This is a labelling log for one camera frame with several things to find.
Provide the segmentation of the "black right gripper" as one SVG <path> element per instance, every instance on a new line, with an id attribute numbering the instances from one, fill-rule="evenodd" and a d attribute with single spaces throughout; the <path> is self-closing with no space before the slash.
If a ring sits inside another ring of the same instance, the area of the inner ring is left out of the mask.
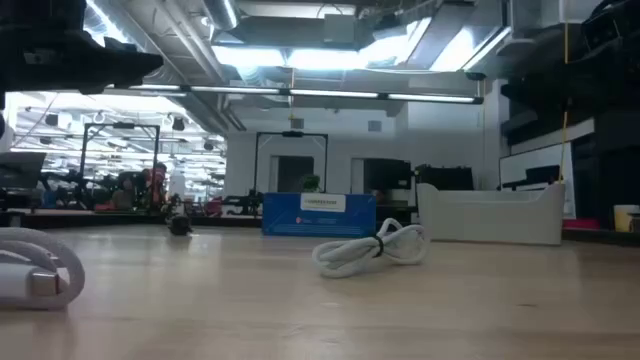
<path id="1" fill-rule="evenodd" d="M 639 109 L 639 49 L 602 48 L 537 77 L 510 78 L 500 88 L 509 100 L 537 111 L 541 97 L 565 108 L 603 112 Z"/>

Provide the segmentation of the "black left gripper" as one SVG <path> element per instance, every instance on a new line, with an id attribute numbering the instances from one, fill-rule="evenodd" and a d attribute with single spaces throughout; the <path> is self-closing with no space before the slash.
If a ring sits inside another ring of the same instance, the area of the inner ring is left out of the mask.
<path id="1" fill-rule="evenodd" d="M 1 91 L 102 90 L 108 85 L 105 49 L 118 89 L 142 85 L 164 65 L 161 55 L 139 52 L 115 38 L 105 37 L 104 47 L 84 31 L 3 28 Z"/>

